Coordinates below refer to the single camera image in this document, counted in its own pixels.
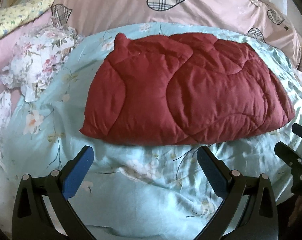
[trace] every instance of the yellow floral pillow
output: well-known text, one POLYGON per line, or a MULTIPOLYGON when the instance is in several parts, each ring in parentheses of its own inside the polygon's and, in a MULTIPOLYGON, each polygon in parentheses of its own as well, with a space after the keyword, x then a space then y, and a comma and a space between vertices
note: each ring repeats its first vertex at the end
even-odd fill
POLYGON ((0 10, 0 39, 19 26, 38 18, 53 2, 54 0, 31 0, 0 10))

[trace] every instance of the wrinkled fabric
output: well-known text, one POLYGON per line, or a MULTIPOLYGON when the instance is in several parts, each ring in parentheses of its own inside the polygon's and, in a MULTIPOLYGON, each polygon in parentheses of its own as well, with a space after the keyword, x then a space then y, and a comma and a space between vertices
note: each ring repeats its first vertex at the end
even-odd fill
POLYGON ((293 67, 301 59, 291 21, 261 1, 257 7, 249 0, 55 0, 52 13, 59 24, 66 23, 84 36, 146 22, 204 25, 266 42, 282 50, 293 67))
POLYGON ((81 41, 71 27, 46 25, 25 34, 14 45, 14 57, 0 80, 9 89, 20 88, 26 102, 34 102, 81 41))
POLYGON ((51 10, 47 10, 39 18, 16 28, 14 31, 0 39, 0 72, 13 59, 14 45, 19 38, 26 33, 33 32, 35 28, 48 25, 49 22, 51 22, 51 10))
MULTIPOLYGON (((10 179, 6 182, 18 185, 26 173, 33 178, 47 176, 88 145, 94 149, 94 164, 76 196, 69 200, 97 239, 193 240, 221 203, 196 160, 197 146, 117 146, 79 132, 90 84, 113 50, 118 33, 139 39, 187 32, 212 33, 220 39, 248 43, 281 81, 296 110, 289 124, 260 136, 214 144, 210 149, 231 170, 251 177, 266 173, 277 204, 292 196, 291 168, 273 150, 282 141, 302 158, 302 140, 291 130, 293 123, 302 125, 302 88, 289 59, 280 50, 238 33, 164 23, 129 25, 85 38, 38 101, 28 104, 20 100, 2 140, 3 162, 10 179), (37 134, 31 133, 26 123, 30 113, 34 126, 38 125, 37 134), (30 132, 24 134, 26 127, 30 132)), ((237 226, 241 207, 226 233, 237 226)))
POLYGON ((80 131, 122 145, 213 144, 277 130, 294 114, 246 43, 204 33, 118 34, 90 86, 80 131))

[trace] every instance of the bed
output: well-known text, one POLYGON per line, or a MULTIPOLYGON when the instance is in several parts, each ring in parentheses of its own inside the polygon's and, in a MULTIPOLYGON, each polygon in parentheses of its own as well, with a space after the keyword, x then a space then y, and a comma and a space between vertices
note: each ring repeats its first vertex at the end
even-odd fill
MULTIPOLYGON (((217 210, 221 200, 196 162, 195 151, 199 145, 116 146, 79 132, 93 73, 113 50, 118 33, 130 39, 157 34, 212 33, 223 40, 248 43, 278 77, 296 115, 279 130, 213 144, 210 149, 230 169, 238 169, 247 176, 268 174, 278 204, 292 196, 290 169, 273 154, 273 147, 283 141, 302 157, 302 141, 291 132, 293 123, 302 125, 302 73, 296 70, 302 55, 300 35, 271 4, 261 3, 256 7, 248 0, 233 0, 231 5, 237 5, 245 19, 248 18, 245 12, 255 16, 255 20, 239 26, 235 19, 230 24, 230 18, 224 17, 228 8, 213 13, 209 6, 209 13, 203 13, 195 12, 193 7, 181 19, 177 18, 183 10, 190 9, 187 4, 190 1, 194 0, 181 0, 172 6, 171 10, 176 11, 167 10, 164 19, 161 11, 154 9, 131 22, 125 16, 116 18, 119 14, 116 12, 110 16, 114 20, 88 27, 75 20, 84 5, 72 7, 72 0, 55 0, 52 11, 58 18, 56 24, 74 26, 87 37, 69 54, 37 101, 27 103, 24 97, 19 99, 10 122, 1 132, 0 227, 3 231, 10 233, 16 186, 23 174, 46 176, 74 158, 83 145, 93 147, 95 162, 71 203, 96 236, 116 240, 193 239, 217 210), (60 17, 61 8, 67 17, 60 17), (187 18, 187 14, 201 15, 201 20, 187 18), (35 120, 31 126, 26 125, 30 118, 35 120)), ((236 223, 235 219, 229 230, 236 223)))

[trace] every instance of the pink flower print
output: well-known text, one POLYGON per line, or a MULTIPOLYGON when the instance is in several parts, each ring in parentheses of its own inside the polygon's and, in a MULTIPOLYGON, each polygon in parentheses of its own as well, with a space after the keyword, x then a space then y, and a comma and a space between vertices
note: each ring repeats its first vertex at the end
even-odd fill
POLYGON ((43 123, 43 120, 43 115, 40 115, 37 110, 32 110, 32 113, 28 114, 26 117, 26 127, 24 128, 23 134, 37 134, 40 130, 39 126, 43 123))
POLYGON ((43 68, 43 72, 49 72, 51 73, 53 71, 53 66, 57 63, 57 56, 51 56, 50 58, 48 58, 42 68, 43 68))
POLYGON ((47 37, 48 38, 53 38, 55 36, 55 32, 54 31, 48 31, 47 32, 47 37))
POLYGON ((32 47, 32 44, 30 42, 24 44, 20 49, 19 58, 21 58, 22 56, 25 57, 31 47, 32 47))
POLYGON ((41 49, 42 49, 42 47, 43 47, 43 44, 38 44, 38 46, 36 46, 36 51, 41 50, 41 49))

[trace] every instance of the light blue bedsheet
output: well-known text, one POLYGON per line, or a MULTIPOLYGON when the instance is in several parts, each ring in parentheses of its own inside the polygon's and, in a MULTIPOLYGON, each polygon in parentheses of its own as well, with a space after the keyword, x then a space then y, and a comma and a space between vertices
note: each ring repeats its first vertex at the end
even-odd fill
POLYGON ((89 145, 94 149, 95 161, 70 202, 97 238, 194 239, 221 202, 197 163, 197 146, 121 147, 79 132, 89 86, 113 49, 116 34, 137 39, 186 32, 212 33, 221 39, 247 42, 281 80, 296 110, 294 120, 280 130, 215 144, 211 150, 230 169, 244 175, 268 174, 278 203, 289 198, 290 169, 273 151, 275 144, 283 141, 302 157, 302 141, 291 132, 293 123, 302 125, 302 88, 288 58, 265 43, 231 31, 164 23, 130 25, 87 37, 71 53, 39 101, 19 102, 2 145, 10 179, 19 183, 25 173, 46 176, 89 145), (33 125, 40 124, 33 135, 30 131, 37 127, 26 128, 26 118, 31 117, 36 120, 33 125))

